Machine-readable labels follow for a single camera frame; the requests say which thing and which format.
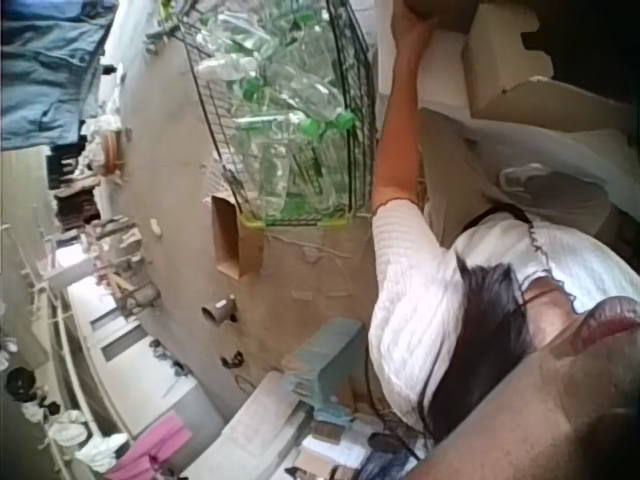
black wire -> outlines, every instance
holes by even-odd
[[[371,408],[373,408],[373,411],[376,414],[376,417],[378,417],[378,419],[382,422],[382,425],[384,426],[385,430],[388,430],[393,436],[395,436],[400,442],[400,445],[402,445],[402,448],[404,448],[409,453],[409,455],[411,455],[413,458],[415,458],[419,462],[422,459],[416,454],[413,448],[409,446],[409,444],[405,441],[404,438],[402,438],[402,436],[398,432],[389,428],[389,426],[387,425],[387,422],[382,417],[380,410],[378,410],[376,402],[374,402],[373,400],[373,392],[371,391],[371,378],[369,377],[370,358],[371,356],[369,353],[369,345],[367,345],[367,347],[365,348],[365,357],[364,357],[364,378],[367,384],[367,396],[369,397],[369,404],[371,405]]]

pink cloth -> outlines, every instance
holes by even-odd
[[[191,438],[182,420],[171,412],[143,433],[104,476],[110,480],[152,480],[160,466]]]

hand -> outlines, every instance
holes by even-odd
[[[398,56],[407,57],[419,64],[431,43],[435,24],[435,18],[423,19],[414,14],[405,5],[405,0],[393,0],[391,33]]]

wire basket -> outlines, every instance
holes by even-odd
[[[346,133],[348,202],[329,213],[314,211],[302,196],[294,193],[287,195],[285,206],[277,217],[260,218],[255,215],[251,208],[252,181],[230,142],[234,133],[233,93],[226,82],[203,80],[195,71],[199,62],[211,57],[196,42],[196,35],[202,28],[198,18],[203,12],[194,9],[190,15],[180,19],[177,37],[185,45],[191,75],[213,142],[213,175],[224,179],[240,218],[250,227],[340,225],[347,223],[354,213],[368,208],[375,151],[375,94],[368,47],[348,0],[318,2],[323,7],[326,3],[336,45],[337,88],[343,95],[345,109],[355,115],[355,124]]]

floor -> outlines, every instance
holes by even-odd
[[[156,56],[145,52],[152,3],[122,1],[106,47],[107,61],[122,62],[127,74],[121,116],[132,128],[123,185],[109,189],[114,211],[138,223],[149,273],[162,292],[162,307],[143,320],[145,329],[193,369],[228,420],[246,398],[237,380],[256,384],[334,316],[368,322],[376,294],[369,221],[325,231],[275,230],[260,275],[235,281],[217,271],[211,212],[202,201],[212,143],[184,47],[172,40]],[[151,231],[152,218],[161,238]],[[239,323],[217,328],[200,308],[229,293],[237,297]],[[243,377],[234,381],[219,357],[236,350],[246,364],[233,371]],[[354,387],[363,391],[361,378]]]

